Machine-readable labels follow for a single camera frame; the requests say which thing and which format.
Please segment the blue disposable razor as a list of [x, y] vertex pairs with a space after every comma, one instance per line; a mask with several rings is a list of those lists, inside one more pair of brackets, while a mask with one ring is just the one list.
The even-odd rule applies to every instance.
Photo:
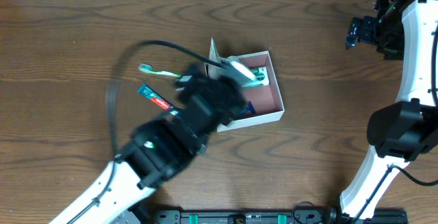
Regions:
[[245, 116], [245, 115], [254, 116], [256, 114], [257, 114], [257, 112], [254, 108], [254, 105], [252, 104], [251, 101], [249, 101], [247, 103], [247, 106], [241, 110], [241, 112], [238, 114], [238, 116]]

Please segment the green soap packet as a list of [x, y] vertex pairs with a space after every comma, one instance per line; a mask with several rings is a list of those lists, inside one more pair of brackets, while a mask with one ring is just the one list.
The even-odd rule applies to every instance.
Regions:
[[242, 85], [243, 88], [254, 88], [258, 86], [268, 86], [270, 84], [270, 80], [268, 77], [268, 70], [266, 66], [252, 68], [250, 69], [251, 73], [255, 76], [255, 79], [249, 82], [246, 82]]

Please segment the white cardboard box pink inside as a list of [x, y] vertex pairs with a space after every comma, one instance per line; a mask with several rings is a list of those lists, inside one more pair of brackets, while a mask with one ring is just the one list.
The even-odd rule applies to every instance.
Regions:
[[217, 132], [279, 121], [285, 111], [269, 52], [262, 51], [239, 55], [237, 58], [248, 68], [265, 66], [268, 72], [269, 84], [267, 86], [244, 88], [242, 94], [247, 101], [252, 103], [256, 115], [251, 115], [248, 112], [242, 118], [235, 119], [228, 125], [219, 124]]

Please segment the white cosmetic tube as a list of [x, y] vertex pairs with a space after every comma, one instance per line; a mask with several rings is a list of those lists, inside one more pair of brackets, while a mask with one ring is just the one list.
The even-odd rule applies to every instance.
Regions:
[[[209, 59], [215, 63], [220, 63], [220, 56], [218, 54], [218, 50], [216, 48], [216, 44], [213, 38], [211, 38]], [[222, 69], [220, 67], [214, 66], [212, 64], [206, 64], [205, 68], [206, 74], [209, 78], [218, 79], [221, 76]]]

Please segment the green white toothbrush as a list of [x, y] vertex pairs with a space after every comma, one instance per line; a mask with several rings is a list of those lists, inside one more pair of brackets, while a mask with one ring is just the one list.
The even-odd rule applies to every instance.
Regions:
[[182, 74], [172, 73], [170, 71], [155, 71], [150, 64], [140, 64], [138, 70], [149, 75], [163, 75], [168, 77], [181, 77]]

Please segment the teal red toothpaste tube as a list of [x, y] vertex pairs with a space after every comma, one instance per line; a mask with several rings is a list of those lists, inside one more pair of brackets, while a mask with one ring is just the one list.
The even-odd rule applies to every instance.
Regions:
[[159, 95], [146, 83], [143, 83], [138, 89], [138, 94], [146, 97], [149, 101], [153, 102], [155, 105], [158, 105], [163, 110], [169, 111], [172, 115], [176, 115], [178, 113], [178, 111], [173, 106], [173, 104], [171, 104], [171, 102], [167, 101], [165, 98]]

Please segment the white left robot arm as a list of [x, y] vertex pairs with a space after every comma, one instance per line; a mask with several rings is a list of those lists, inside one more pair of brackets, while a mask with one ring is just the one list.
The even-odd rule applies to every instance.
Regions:
[[192, 65], [175, 85], [184, 108], [170, 108], [140, 125], [90, 187], [54, 223], [110, 223], [151, 196], [203, 153], [212, 132], [238, 116], [245, 99], [242, 84], [255, 76], [239, 62], [215, 64], [217, 78]]

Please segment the clear bottle dark cap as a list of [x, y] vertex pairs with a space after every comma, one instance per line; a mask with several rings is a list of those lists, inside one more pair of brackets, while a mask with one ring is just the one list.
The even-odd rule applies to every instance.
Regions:
[[237, 57], [231, 56], [222, 61], [224, 75], [235, 80], [240, 85], [252, 82], [256, 79], [253, 72], [244, 66]]

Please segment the black mounting rail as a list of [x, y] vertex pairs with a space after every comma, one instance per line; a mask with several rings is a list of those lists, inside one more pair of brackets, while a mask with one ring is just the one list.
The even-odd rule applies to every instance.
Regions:
[[357, 219], [338, 208], [299, 203], [291, 210], [182, 210], [148, 209], [144, 204], [129, 209], [140, 223], [150, 224], [408, 224], [404, 210], [380, 209], [374, 216]]

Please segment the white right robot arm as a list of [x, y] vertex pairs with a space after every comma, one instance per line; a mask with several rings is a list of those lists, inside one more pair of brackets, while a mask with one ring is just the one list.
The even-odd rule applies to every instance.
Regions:
[[331, 223], [407, 223], [403, 211], [377, 210], [385, 191], [421, 154], [437, 146], [437, 0], [376, 0], [375, 17], [354, 17], [346, 48], [374, 45], [386, 60], [401, 60], [395, 103], [368, 121], [368, 151], [351, 184], [339, 196]]

